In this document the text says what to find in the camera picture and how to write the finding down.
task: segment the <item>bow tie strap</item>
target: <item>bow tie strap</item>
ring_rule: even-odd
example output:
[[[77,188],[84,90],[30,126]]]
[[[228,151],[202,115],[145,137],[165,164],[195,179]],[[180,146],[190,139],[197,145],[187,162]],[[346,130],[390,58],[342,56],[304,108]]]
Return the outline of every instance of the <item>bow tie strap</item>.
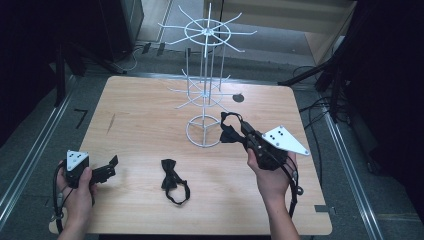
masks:
[[[190,198],[190,188],[187,185],[187,181],[182,180],[175,172],[174,167],[177,164],[172,159],[162,160],[162,168],[166,173],[165,179],[162,182],[162,189],[165,190],[166,197],[177,205],[183,204]],[[185,189],[185,200],[182,202],[176,202],[173,197],[169,195],[169,190],[177,188],[177,184],[183,184]]]

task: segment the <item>person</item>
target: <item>person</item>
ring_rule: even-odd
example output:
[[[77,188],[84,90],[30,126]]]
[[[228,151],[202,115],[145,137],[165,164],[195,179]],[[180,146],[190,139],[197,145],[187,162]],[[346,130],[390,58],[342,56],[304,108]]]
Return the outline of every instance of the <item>person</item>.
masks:
[[[247,155],[247,165],[256,174],[259,193],[262,196],[268,214],[271,238],[273,240],[300,239],[285,204],[285,195],[290,180],[282,169],[275,171],[260,169],[252,149],[247,149]],[[296,154],[289,152],[288,156],[293,162],[287,161],[287,163],[291,169],[294,169],[293,164],[296,164]],[[74,189],[65,202],[68,219],[64,230],[59,235],[58,239],[60,240],[84,239],[92,214],[91,194],[95,194],[97,191],[95,185],[89,188],[91,175],[92,170],[87,167],[80,177],[79,188]],[[57,186],[59,189],[64,189],[64,196],[71,191],[69,187],[66,187],[67,184],[63,176],[63,168],[59,171]]]

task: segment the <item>wooden tabletop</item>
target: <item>wooden tabletop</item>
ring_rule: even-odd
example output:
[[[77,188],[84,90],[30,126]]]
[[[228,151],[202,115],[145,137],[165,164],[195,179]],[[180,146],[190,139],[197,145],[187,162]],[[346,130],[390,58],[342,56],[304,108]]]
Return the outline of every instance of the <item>wooden tabletop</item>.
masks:
[[[186,136],[190,119],[202,108],[188,101],[183,80],[111,77],[103,91],[80,151],[90,155],[92,168],[118,155],[116,176],[99,184],[89,233],[104,234],[205,234],[268,235],[269,224],[256,178],[247,166],[247,154],[239,143],[219,143],[210,148],[192,144]],[[288,87],[224,83],[223,93],[239,93],[241,103],[223,96],[220,104],[240,113],[256,130],[284,127],[309,149],[293,92]],[[220,119],[220,106],[206,114]],[[236,130],[238,120],[225,122]],[[219,139],[219,125],[209,129],[210,141]],[[200,132],[195,129],[192,135]],[[165,172],[162,159],[177,162],[175,171],[188,181],[191,198],[182,206],[168,200],[161,189]],[[311,156],[297,156],[300,186],[294,223],[302,235],[327,235],[329,215],[316,212],[325,205]],[[287,206],[291,195],[286,196]],[[179,185],[171,196],[184,199]]]

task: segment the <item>table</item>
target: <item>table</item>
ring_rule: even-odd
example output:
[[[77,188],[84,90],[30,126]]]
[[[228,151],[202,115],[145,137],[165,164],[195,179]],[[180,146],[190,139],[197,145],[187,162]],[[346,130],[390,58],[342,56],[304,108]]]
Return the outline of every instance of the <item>table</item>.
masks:
[[[247,154],[239,143],[201,148],[188,141],[187,122],[201,114],[188,104],[184,80],[111,77],[103,91],[80,151],[90,154],[93,168],[105,165],[115,154],[116,176],[99,185],[89,233],[268,235],[268,217],[257,189]],[[221,104],[240,113],[257,130],[266,132],[283,124],[309,149],[296,100],[290,88],[224,83],[222,92],[242,92],[245,100],[224,96]],[[222,108],[206,113],[219,118]],[[225,122],[239,130],[236,118]],[[219,138],[219,125],[208,138]],[[177,161],[175,171],[188,181],[191,198],[182,206],[170,202],[161,189],[165,172],[161,160]],[[311,156],[298,155],[300,186],[294,223],[302,235],[332,231],[329,214],[316,212],[325,205]],[[171,192],[184,199],[184,187]]]
[[[349,27],[356,1],[351,0],[204,0],[204,17],[209,4],[211,18],[226,22],[239,13],[234,23],[305,32],[315,63],[321,64]]]

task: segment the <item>white wire display rack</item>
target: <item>white wire display rack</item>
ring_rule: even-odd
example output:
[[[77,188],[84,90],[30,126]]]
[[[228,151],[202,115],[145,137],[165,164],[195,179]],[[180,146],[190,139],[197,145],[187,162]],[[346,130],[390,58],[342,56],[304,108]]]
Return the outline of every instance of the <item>white wire display rack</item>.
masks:
[[[208,18],[204,19],[193,19],[190,17],[183,9],[178,6],[180,11],[189,18],[190,22],[186,26],[165,26],[159,23],[163,28],[175,28],[183,29],[186,37],[179,39],[174,42],[165,42],[165,44],[176,44],[185,40],[190,40],[200,46],[202,46],[202,52],[200,55],[200,74],[199,76],[190,76],[189,75],[189,51],[186,50],[186,70],[182,70],[184,76],[187,79],[187,88],[184,90],[171,89],[174,92],[181,92],[187,95],[188,101],[180,106],[177,109],[182,108],[188,104],[194,104],[202,108],[202,114],[193,117],[188,121],[186,127],[187,138],[199,147],[212,147],[219,143],[218,140],[208,141],[207,135],[210,128],[214,127],[217,124],[220,124],[220,120],[214,116],[206,114],[206,109],[218,105],[222,109],[228,112],[228,110],[220,103],[223,96],[225,95],[241,95],[241,93],[223,93],[221,91],[221,85],[227,79],[230,78],[230,75],[223,79],[223,69],[224,69],[224,59],[225,59],[225,49],[230,47],[231,49],[237,52],[244,52],[244,50],[237,49],[232,46],[228,41],[232,35],[252,35],[255,32],[242,33],[242,32],[231,32],[231,29],[227,26],[228,23],[231,23],[238,19],[241,16],[241,13],[236,17],[226,21],[220,22],[217,20],[211,19],[211,4],[209,4]],[[215,60],[215,48],[217,46],[223,46],[222,49],[222,61],[220,76],[218,78],[213,77],[214,73],[214,60]],[[190,134],[191,128],[200,128],[203,136],[201,140],[194,140]]]

